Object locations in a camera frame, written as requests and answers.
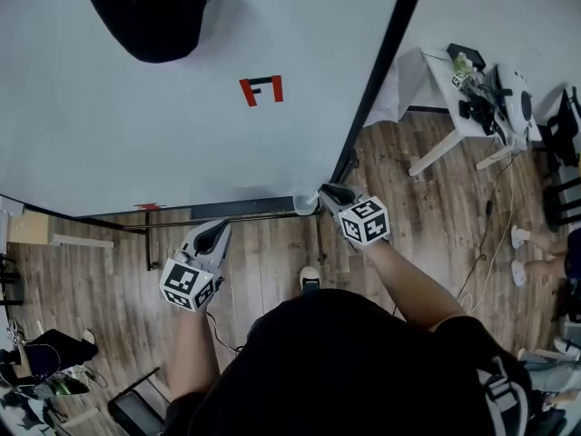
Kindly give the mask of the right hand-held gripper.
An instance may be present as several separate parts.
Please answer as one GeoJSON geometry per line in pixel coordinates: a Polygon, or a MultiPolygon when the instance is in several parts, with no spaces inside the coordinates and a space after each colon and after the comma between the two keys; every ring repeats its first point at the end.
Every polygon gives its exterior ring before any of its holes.
{"type": "Polygon", "coordinates": [[[326,183],[319,190],[319,200],[342,235],[355,246],[389,240],[388,210],[377,196],[368,195],[358,186],[326,183]]]}

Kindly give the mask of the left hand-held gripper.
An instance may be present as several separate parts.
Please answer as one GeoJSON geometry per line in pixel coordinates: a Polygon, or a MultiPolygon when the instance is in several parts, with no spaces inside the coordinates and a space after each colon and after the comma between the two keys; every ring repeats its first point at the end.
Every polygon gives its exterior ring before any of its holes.
{"type": "Polygon", "coordinates": [[[205,310],[222,282],[222,264],[231,240],[228,219],[191,229],[164,265],[159,288],[163,298],[190,312],[205,310]]]}

